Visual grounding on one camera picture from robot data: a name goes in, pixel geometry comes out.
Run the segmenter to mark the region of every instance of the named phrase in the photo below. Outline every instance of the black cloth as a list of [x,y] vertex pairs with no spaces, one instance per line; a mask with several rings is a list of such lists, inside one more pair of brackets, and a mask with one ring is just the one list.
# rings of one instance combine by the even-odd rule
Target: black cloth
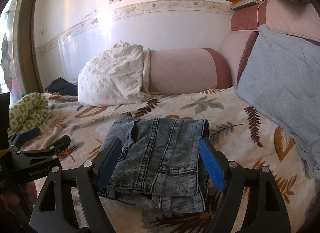
[[57,78],[45,89],[49,93],[59,93],[60,95],[78,95],[78,87],[63,78]]

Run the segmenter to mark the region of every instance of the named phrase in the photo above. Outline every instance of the human hand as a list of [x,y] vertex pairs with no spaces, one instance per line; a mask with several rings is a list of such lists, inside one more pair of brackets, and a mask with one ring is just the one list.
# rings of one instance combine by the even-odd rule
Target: human hand
[[[35,182],[28,182],[21,185],[21,191],[26,200],[28,200],[32,205],[36,203],[37,191]],[[4,191],[1,195],[1,200],[7,210],[12,211],[11,206],[18,205],[20,203],[19,197],[12,191]]]

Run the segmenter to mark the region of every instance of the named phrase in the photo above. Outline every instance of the gray quilt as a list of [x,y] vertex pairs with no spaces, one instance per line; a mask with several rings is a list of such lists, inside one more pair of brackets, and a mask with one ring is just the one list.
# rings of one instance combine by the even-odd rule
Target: gray quilt
[[259,28],[238,96],[291,136],[320,180],[320,46]]

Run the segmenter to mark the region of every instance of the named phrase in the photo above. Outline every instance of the floral wall border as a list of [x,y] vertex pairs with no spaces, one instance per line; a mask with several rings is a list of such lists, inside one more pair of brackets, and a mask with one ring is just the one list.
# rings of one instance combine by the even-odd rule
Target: floral wall border
[[[109,15],[111,16],[111,22],[114,22],[135,15],[165,11],[201,11],[208,13],[221,13],[226,15],[233,15],[234,13],[234,11],[231,10],[230,4],[222,4],[204,0],[158,0],[116,8],[110,10]],[[63,44],[64,41],[71,39],[88,29],[98,27],[98,23],[98,16],[85,19],[58,34],[43,46],[36,48],[36,54],[42,55],[59,44]]]

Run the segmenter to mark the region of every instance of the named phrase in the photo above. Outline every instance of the stack of books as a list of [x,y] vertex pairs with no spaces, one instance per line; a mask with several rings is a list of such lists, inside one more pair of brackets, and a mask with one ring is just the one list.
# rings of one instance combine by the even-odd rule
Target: stack of books
[[261,0],[227,0],[232,2],[231,9],[232,10],[239,10],[241,8],[245,8],[255,4],[261,4]]

